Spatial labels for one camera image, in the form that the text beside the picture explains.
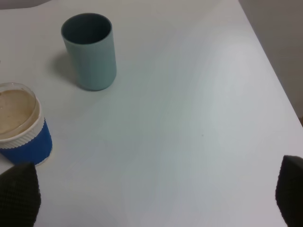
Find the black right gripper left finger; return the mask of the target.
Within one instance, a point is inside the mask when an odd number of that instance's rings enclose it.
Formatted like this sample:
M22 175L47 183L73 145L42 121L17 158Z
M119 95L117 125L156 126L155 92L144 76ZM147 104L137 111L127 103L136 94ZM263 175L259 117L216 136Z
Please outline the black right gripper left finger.
M41 206L41 193L33 163L15 165L0 174L0 225L32 227Z

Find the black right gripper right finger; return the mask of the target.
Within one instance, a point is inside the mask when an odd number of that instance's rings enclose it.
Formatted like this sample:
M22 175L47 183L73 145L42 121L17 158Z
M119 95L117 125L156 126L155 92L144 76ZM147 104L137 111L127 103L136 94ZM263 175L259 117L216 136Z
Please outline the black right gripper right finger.
M275 199L288 227L303 225L303 159L285 155L276 185Z

